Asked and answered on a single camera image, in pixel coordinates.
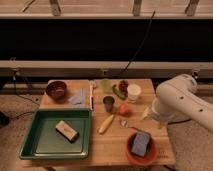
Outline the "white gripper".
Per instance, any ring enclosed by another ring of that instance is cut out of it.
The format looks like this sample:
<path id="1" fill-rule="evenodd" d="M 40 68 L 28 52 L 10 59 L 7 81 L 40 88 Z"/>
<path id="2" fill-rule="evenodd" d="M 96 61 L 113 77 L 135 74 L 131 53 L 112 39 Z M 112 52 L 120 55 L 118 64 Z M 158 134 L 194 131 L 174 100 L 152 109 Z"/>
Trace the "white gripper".
<path id="1" fill-rule="evenodd" d="M 159 127 L 164 127 L 170 120 L 169 108 L 160 100 L 154 99 L 152 103 L 143 111 L 142 120 L 154 119 Z"/>

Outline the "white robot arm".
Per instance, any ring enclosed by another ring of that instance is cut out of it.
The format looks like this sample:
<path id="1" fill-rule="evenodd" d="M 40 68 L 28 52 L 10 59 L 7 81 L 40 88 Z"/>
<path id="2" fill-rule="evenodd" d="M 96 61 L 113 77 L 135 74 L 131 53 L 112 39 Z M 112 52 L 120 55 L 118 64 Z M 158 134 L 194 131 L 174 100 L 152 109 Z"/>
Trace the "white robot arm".
<path id="1" fill-rule="evenodd" d="M 188 74 L 160 83 L 155 98 L 141 119 L 152 118 L 168 124 L 176 113 L 183 113 L 213 133 L 213 104 L 197 97 L 196 91 L 197 82 Z"/>

